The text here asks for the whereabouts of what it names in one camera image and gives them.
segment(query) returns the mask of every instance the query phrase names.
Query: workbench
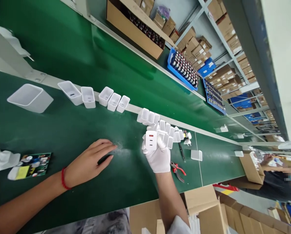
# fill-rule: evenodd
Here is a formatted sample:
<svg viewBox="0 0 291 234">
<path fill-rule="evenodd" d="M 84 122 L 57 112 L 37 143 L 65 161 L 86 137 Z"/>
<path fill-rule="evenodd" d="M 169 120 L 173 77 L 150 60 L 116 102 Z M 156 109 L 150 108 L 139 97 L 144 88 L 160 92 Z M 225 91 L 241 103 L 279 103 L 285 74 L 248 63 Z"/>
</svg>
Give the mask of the workbench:
<svg viewBox="0 0 291 234">
<path fill-rule="evenodd" d="M 207 131 L 201 134 L 189 130 L 192 145 L 183 145 L 187 163 L 183 163 L 178 145 L 173 145 L 172 161 L 187 173 L 182 175 L 185 183 L 174 176 L 179 192 L 244 175 L 239 158 L 233 156 L 241 146 L 209 136 L 232 141 L 235 134 L 245 132 L 243 127 L 221 116 L 65 4 L 53 0 L 24 0 L 21 4 L 1 0 L 0 26 L 11 29 L 31 53 L 35 62 L 29 63 L 34 69 L 91 86 L 97 92 L 109 86 L 130 97 L 133 105 Z M 26 83 L 42 87 L 54 98 L 45 113 L 29 112 L 6 101 Z M 201 85 L 199 93 L 205 96 Z M 9 170 L 0 171 L 0 205 L 60 171 L 97 139 L 107 138 L 118 145 L 111 164 L 97 178 L 56 198 L 21 233 L 34 233 L 158 198 L 155 176 L 141 151 L 146 126 L 136 121 L 136 113 L 110 112 L 98 102 L 96 105 L 95 109 L 74 106 L 58 89 L 0 72 L 0 149 L 21 154 L 53 153 L 45 176 L 10 181 Z M 247 124 L 242 116 L 238 121 Z M 229 132 L 216 133 L 215 128 L 224 124 Z M 190 149 L 196 148 L 203 152 L 202 162 L 190 159 Z"/>
<path fill-rule="evenodd" d="M 96 216 L 158 198 L 155 176 L 142 153 L 146 126 L 137 114 L 111 112 L 97 102 L 95 109 L 75 106 L 58 89 L 39 85 L 53 98 L 42 114 L 19 108 L 6 99 L 27 80 L 0 72 L 0 149 L 14 153 L 52 152 L 45 176 L 11 181 L 9 169 L 0 171 L 0 205 L 24 193 L 48 176 L 60 171 L 99 138 L 118 148 L 110 165 L 93 180 L 67 191 L 41 210 L 23 229 L 34 233 L 76 220 Z M 190 131 L 192 145 L 183 145 L 183 162 L 177 143 L 171 160 L 185 170 L 185 183 L 174 176 L 179 192 L 244 175 L 234 150 L 241 146 Z M 203 161 L 190 159 L 190 149 L 203 152 Z"/>
</svg>

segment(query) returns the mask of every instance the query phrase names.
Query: person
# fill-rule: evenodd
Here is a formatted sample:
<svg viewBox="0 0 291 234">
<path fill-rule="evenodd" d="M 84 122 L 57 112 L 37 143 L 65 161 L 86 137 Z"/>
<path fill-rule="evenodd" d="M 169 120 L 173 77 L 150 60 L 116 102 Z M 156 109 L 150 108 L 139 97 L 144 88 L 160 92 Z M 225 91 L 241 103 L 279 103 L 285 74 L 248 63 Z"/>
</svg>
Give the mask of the person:
<svg viewBox="0 0 291 234">
<path fill-rule="evenodd" d="M 155 151 L 143 152 L 155 173 L 159 192 L 159 206 L 165 232 L 190 233 L 184 203 L 174 184 L 170 169 L 170 150 L 158 138 Z M 107 139 L 99 139 L 80 154 L 63 172 L 57 172 L 24 194 L 0 206 L 0 234 L 17 233 L 34 215 L 69 188 L 76 187 L 98 176 L 111 162 L 113 155 L 98 165 L 98 161 L 116 149 Z M 93 234 L 131 233 L 128 209 L 77 221 L 45 231 L 50 233 Z"/>
<path fill-rule="evenodd" d="M 291 166 L 269 166 L 273 155 L 265 154 L 260 163 L 264 173 L 264 183 L 259 190 L 239 188 L 244 192 L 279 202 L 291 202 Z"/>
</svg>

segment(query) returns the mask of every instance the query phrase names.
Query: white wall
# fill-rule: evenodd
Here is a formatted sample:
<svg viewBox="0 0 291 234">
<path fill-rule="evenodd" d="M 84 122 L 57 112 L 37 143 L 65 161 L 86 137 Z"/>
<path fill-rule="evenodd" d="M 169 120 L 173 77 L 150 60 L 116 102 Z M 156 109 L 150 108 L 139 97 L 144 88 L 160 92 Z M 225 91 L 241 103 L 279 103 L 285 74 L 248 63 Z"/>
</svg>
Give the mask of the white wall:
<svg viewBox="0 0 291 234">
<path fill-rule="evenodd" d="M 165 5 L 171 10 L 170 16 L 176 23 L 176 29 L 185 22 L 188 15 L 197 7 L 197 0 L 155 0 L 154 6 L 150 14 L 150 18 L 153 19 L 156 14 L 156 9 L 160 5 Z"/>
<path fill-rule="evenodd" d="M 291 141 L 291 0 L 261 0 L 284 121 Z"/>
</svg>

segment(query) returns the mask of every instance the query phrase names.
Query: blue plastic tray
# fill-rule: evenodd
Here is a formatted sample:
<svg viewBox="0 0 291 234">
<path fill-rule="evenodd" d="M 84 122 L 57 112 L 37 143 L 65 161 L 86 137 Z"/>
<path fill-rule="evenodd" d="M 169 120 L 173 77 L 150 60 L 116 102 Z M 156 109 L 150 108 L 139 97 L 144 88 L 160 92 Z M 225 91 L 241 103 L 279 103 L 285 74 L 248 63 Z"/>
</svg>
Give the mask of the blue plastic tray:
<svg viewBox="0 0 291 234">
<path fill-rule="evenodd" d="M 213 107 L 215 110 L 219 111 L 221 114 L 226 115 L 226 112 L 225 112 L 224 110 L 220 109 L 217 105 L 215 105 L 215 104 L 209 102 L 209 100 L 208 100 L 208 98 L 209 98 L 209 93 L 208 93 L 208 91 L 206 91 L 206 83 L 205 83 L 205 79 L 202 78 L 202 80 L 203 80 L 203 85 L 204 85 L 205 93 L 206 93 L 206 102 L 207 102 L 211 107 Z"/>
<path fill-rule="evenodd" d="M 192 84 L 190 84 L 189 81 L 187 81 L 178 71 L 176 71 L 175 68 L 172 67 L 171 61 L 172 57 L 176 53 L 176 50 L 174 48 L 171 48 L 171 51 L 169 52 L 168 60 L 167 60 L 167 68 L 179 79 L 181 80 L 190 90 L 197 91 L 198 88 L 193 87 Z"/>
</svg>

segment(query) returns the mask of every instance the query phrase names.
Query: gloved hand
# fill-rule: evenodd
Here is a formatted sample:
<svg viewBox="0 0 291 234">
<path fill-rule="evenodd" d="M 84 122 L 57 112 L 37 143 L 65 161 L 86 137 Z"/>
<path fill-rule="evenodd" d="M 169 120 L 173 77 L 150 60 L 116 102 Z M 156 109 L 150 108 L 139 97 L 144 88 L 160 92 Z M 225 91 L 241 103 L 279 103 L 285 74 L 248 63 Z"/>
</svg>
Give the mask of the gloved hand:
<svg viewBox="0 0 291 234">
<path fill-rule="evenodd" d="M 161 135 L 158 135 L 158 145 L 156 150 L 148 151 L 146 147 L 146 135 L 144 134 L 142 150 L 154 173 L 163 173 L 171 171 L 171 151 L 164 144 Z"/>
</svg>

